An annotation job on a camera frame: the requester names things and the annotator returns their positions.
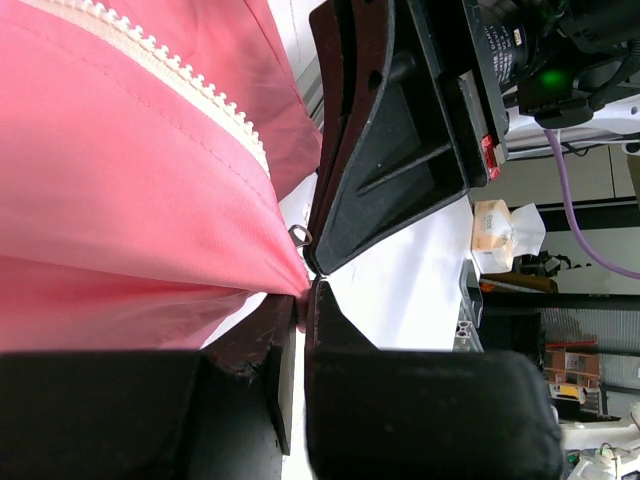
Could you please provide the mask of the pink hooded zip jacket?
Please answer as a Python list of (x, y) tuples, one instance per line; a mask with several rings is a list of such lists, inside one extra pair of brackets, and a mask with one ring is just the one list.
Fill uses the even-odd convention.
[(266, 1), (1, 5), (1, 347), (198, 348), (303, 298), (309, 118)]

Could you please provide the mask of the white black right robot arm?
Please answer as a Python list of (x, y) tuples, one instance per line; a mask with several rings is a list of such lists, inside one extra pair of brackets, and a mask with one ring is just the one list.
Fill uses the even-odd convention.
[(327, 1), (309, 22), (324, 129), (304, 257), (320, 275), (486, 186), (509, 107), (579, 126), (639, 70), (635, 1)]

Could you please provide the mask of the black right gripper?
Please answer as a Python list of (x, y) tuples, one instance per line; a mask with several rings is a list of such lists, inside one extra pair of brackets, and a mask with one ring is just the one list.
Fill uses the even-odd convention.
[(327, 275), (487, 186), (508, 116), (477, 1), (326, 1), (310, 24), (324, 128), (309, 247)]

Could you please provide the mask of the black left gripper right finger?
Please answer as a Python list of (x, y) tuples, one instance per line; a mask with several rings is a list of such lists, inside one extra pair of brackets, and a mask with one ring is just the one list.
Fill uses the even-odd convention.
[(561, 430), (523, 355), (376, 348), (314, 282), (306, 446), (318, 479), (558, 479)]

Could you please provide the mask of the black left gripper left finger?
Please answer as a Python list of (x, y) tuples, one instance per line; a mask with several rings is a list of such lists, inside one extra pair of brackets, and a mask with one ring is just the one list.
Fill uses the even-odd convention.
[(201, 350), (1, 357), (5, 479), (277, 479), (295, 306), (270, 295)]

